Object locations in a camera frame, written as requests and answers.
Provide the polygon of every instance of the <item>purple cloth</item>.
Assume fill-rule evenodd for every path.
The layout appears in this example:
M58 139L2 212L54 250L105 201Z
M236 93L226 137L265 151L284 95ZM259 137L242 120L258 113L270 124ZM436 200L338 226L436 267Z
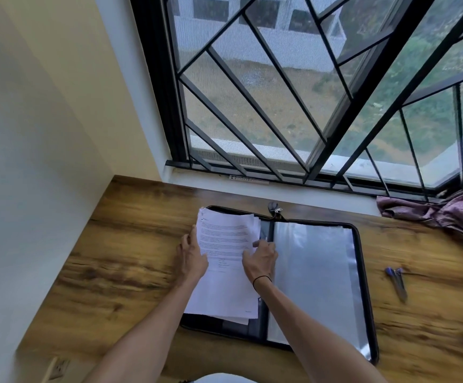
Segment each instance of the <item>purple cloth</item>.
M463 234L463 190L440 204L377 196L377 207L386 218L421 222L429 227L453 229Z

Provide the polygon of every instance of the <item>wristband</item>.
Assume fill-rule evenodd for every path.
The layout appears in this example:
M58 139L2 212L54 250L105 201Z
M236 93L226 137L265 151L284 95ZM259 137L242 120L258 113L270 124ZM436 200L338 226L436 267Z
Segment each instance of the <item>wristband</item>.
M261 278L261 277L267 277L267 278L269 279L269 281L272 282L272 280L270 279L270 277L267 276L267 275L261 275L260 277L256 277L256 278L253 280L253 289L254 289L254 290L256 290L256 289L254 288L254 283L256 282L256 280L257 280L258 278Z

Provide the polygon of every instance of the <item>electrical outlet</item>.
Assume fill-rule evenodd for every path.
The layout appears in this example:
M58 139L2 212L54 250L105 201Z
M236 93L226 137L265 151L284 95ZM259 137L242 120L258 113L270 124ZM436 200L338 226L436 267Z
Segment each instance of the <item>electrical outlet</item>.
M59 379L65 376L66 369L68 368L69 364L69 359L58 359L56 361L56 364L54 365L54 368L52 368L52 372L50 373L48 381L51 382L52 380Z

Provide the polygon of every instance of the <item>black metal window grille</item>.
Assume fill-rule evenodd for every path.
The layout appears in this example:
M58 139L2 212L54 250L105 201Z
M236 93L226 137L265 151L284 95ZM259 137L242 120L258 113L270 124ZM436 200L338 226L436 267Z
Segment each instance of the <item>black metal window grille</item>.
M463 64L457 64L463 61L463 0L376 0L390 6L383 18L373 23L366 21L365 26L376 25L375 30L337 54L333 36L343 30L346 33L346 29L339 19L331 27L332 19L347 6L350 10L357 9L358 19L364 18L361 9L355 9L353 4L364 0L336 0L323 9L319 6L322 10L318 11L311 0L304 0L308 9L305 13L311 21L301 15L294 22L293 13L300 11L292 9L293 13L285 16L284 28L279 20L283 0L217 1L227 5L233 2L240 7L234 11L230 6L230 13L224 19L220 7L216 6L216 11L209 16L221 16L223 24L203 45L182 53L177 42L176 21L181 0L176 3L173 0L131 0L171 150L172 160L167 161L167 165L430 202L438 202L443 196L463 188ZM444 15L427 16L433 7ZM292 145L291 131L297 131L297 127L289 124L280 130L276 113L272 115L270 108L267 110L260 104L258 89L254 87L261 76L243 72L240 65L230 60L233 56L222 54L220 39L235 24L247 25L252 34L250 38L262 50L263 63L268 63L279 77L273 80L283 83L282 88L289 92L290 99L314 132L314 146L304 156ZM295 31L301 29L313 33L316 30L332 66L322 79L332 76L341 85L341 97L324 123L317 123L311 101L299 93L292 81L294 71L282 65L276 56L278 49L268 40L272 30L281 27L279 29L290 31L296 25ZM311 25L315 27L313 31L309 28ZM417 29L439 31L436 35L438 42L432 45L422 43L421 37L415 36ZM402 58L404 51L413 46L416 49L421 47L420 52L414 52L416 54L428 52L424 61L417 65ZM311 47L300 49L308 53L315 50ZM277 143L276 150L283 151L282 158L272 158L267 153L268 145L264 147L251 141L254 127L237 126L233 111L228 110L225 114L222 105L216 104L215 99L209 98L191 80L190 68L197 62L211 62L213 68L209 70L225 76L225 82L233 86L237 96L248 105L247 108L236 107L236 112L250 110L251 118L258 117L270 131L270 142ZM405 80L397 79L400 74L405 75ZM375 102L377 97L382 103ZM216 142L215 137L209 136L204 129L204 120L196 123L188 116L187 102L196 102L208 118L212 116L218 120L245 152L229 150L225 143ZM435 123L424 116L428 112L432 113ZM357 131L358 126L363 127L361 132ZM404 164L389 162L389 156L382 157L385 153L383 143L389 142L390 137L405 143L401 150ZM193 140L199 143L198 147L192 145ZM305 140L296 142L304 144ZM438 157L447 156L440 165L435 162L436 151L440 153ZM333 159L337 163L329 167ZM360 173L355 165L366 169L365 172L369 169L370 173ZM399 169L398 166L403 169L394 177L393 170Z

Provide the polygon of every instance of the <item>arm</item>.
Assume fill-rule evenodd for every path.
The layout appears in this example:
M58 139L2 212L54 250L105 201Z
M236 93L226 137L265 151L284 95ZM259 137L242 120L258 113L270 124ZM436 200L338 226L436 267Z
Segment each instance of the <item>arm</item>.
M382 375L356 348L304 313L272 284L270 279L276 258L275 244L261 240L253 255L244 251L242 264L310 380L385 383Z
M208 268L196 226L177 246L180 276L173 289L142 321L126 333L89 373L84 383L154 383L167 358L183 311Z

